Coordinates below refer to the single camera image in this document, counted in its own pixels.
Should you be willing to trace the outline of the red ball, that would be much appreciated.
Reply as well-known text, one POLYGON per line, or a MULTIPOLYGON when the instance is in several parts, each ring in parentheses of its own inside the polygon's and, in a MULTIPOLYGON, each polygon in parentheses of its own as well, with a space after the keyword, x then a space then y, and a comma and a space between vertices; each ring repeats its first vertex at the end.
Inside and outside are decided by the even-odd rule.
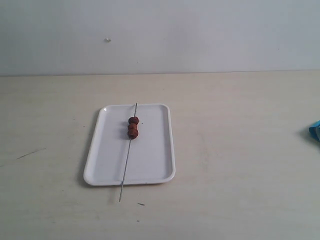
POLYGON ((128 131, 137 131, 138 130, 138 125, 135 124, 135 123, 130 123, 128 126, 127 126, 127 129, 128 131))
POLYGON ((135 128, 131 128, 127 132, 127 136, 131 140, 136 139, 138 137, 138 135, 139 135, 139 131, 137 129, 135 129, 135 128))
POLYGON ((128 119, 129 124, 136 124, 138 125, 140 122, 139 118, 137 116, 132 116, 128 119))

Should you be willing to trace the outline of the thin metal skewer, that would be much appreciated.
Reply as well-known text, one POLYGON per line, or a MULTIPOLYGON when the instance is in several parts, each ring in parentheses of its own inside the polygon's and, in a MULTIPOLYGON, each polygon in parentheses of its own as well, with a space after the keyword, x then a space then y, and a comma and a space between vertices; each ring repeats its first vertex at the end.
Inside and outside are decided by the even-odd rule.
MULTIPOLYGON (((134 117, 136 117, 136 114, 137 114, 137 107, 138 107, 138 102, 135 103, 134 117)), ((120 194, 119 194, 119 199, 118 199, 118 202, 119 202, 119 203, 120 203, 121 200, 122 200, 122 194, 123 194, 123 189, 124 189, 124 181, 125 181, 125 177, 126 177, 128 160, 129 160, 130 149, 131 149, 131 142, 132 142, 132 137, 129 137, 129 144, 128 144, 128 149, 127 149, 125 166, 124 166, 124 171, 123 171, 123 176, 122 176, 122 181, 121 181, 120 194)))

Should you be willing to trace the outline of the white plastic tray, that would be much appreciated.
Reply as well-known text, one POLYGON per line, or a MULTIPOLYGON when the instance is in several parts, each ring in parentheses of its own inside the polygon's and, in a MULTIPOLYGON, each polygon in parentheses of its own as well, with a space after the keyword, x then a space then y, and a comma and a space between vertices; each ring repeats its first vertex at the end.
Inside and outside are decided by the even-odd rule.
MULTIPOLYGON (((129 146, 128 119, 135 104, 108 105, 98 114, 83 179, 91 186, 120 186, 129 146)), ((131 140, 124 185, 162 184, 176 172, 171 115, 160 103, 138 104, 138 137, 131 140)))

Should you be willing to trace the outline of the blue white packet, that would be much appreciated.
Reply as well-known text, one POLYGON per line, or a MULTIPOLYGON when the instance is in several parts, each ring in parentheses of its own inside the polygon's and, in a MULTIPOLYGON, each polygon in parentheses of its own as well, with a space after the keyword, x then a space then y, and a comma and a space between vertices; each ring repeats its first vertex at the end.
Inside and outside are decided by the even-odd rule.
POLYGON ((317 142, 320 142, 320 120, 313 123, 309 128, 308 131, 310 136, 317 142))

